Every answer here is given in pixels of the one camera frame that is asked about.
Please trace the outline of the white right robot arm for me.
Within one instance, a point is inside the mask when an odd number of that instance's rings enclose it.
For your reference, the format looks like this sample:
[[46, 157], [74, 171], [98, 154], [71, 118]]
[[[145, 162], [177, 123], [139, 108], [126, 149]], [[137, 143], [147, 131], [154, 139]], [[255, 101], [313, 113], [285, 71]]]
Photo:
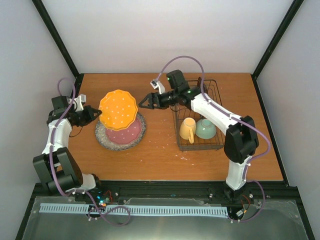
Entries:
[[247, 169], [259, 146], [254, 120], [233, 114], [211, 99], [203, 77], [198, 78], [196, 86], [190, 86], [180, 70], [171, 71], [166, 77], [171, 90], [166, 91], [158, 79], [152, 80], [150, 84], [156, 92], [148, 93], [139, 107], [164, 110], [181, 105], [214, 124], [225, 136], [224, 153], [229, 159], [224, 195], [228, 201], [235, 201], [244, 192]]

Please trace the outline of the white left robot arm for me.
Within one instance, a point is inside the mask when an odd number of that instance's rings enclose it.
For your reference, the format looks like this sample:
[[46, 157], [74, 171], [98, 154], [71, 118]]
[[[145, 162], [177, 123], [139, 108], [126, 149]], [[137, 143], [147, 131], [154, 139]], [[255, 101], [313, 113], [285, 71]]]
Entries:
[[65, 193], [85, 193], [92, 201], [103, 198], [104, 188], [95, 174], [84, 174], [68, 149], [72, 127], [84, 127], [102, 112], [85, 105], [86, 95], [75, 99], [58, 96], [51, 99], [53, 110], [46, 121], [49, 134], [41, 155], [33, 158], [34, 169], [44, 189], [58, 194], [56, 184]]

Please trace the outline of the yellow mug white inside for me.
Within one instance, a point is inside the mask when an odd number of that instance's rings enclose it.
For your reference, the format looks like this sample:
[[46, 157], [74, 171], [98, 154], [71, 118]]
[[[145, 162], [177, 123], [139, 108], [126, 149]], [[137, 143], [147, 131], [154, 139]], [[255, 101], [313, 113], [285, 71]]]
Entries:
[[196, 121], [191, 118], [185, 118], [179, 128], [179, 135], [182, 139], [187, 140], [190, 144], [194, 143], [194, 136], [196, 132]]

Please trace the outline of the brown rimmed beige plate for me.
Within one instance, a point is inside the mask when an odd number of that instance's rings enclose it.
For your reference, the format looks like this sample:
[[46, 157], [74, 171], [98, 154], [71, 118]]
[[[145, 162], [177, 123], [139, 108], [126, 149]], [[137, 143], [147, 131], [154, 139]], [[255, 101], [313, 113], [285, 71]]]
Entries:
[[202, 80], [201, 77], [199, 77], [197, 79], [197, 87], [200, 89], [200, 88], [203, 88], [203, 91], [207, 94], [208, 93], [208, 89], [204, 83], [204, 81]]

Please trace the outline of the orange white dotted plate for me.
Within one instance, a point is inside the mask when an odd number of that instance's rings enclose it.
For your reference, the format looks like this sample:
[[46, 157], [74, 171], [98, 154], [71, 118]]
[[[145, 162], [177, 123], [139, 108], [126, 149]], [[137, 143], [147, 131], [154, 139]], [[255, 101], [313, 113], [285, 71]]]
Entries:
[[98, 109], [102, 112], [99, 121], [113, 131], [127, 129], [138, 114], [136, 99], [121, 89], [108, 92], [100, 100]]

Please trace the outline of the light green ceramic bowl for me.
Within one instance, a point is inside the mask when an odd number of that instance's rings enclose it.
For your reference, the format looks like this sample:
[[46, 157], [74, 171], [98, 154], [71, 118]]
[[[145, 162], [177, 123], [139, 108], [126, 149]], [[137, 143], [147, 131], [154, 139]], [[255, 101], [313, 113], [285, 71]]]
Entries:
[[201, 139], [212, 139], [216, 133], [216, 126], [210, 120], [203, 118], [196, 123], [195, 134]]

